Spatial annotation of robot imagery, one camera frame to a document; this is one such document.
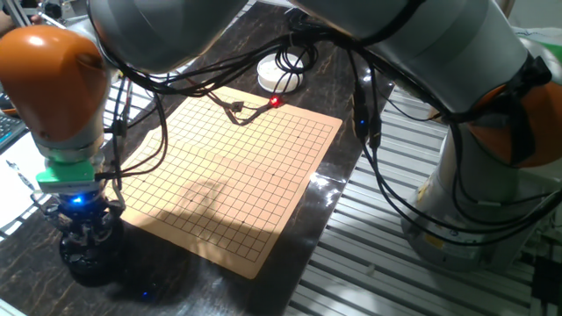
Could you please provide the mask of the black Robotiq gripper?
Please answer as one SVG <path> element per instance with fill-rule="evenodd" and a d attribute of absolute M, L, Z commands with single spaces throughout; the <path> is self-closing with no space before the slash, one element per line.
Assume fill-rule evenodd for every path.
<path fill-rule="evenodd" d="M 60 245 L 84 245 L 83 223 L 89 224 L 88 242 L 95 246 L 115 245 L 124 239 L 121 215 L 125 207 L 110 203 L 101 191 L 55 194 L 45 206 L 45 219 L 61 232 Z"/>

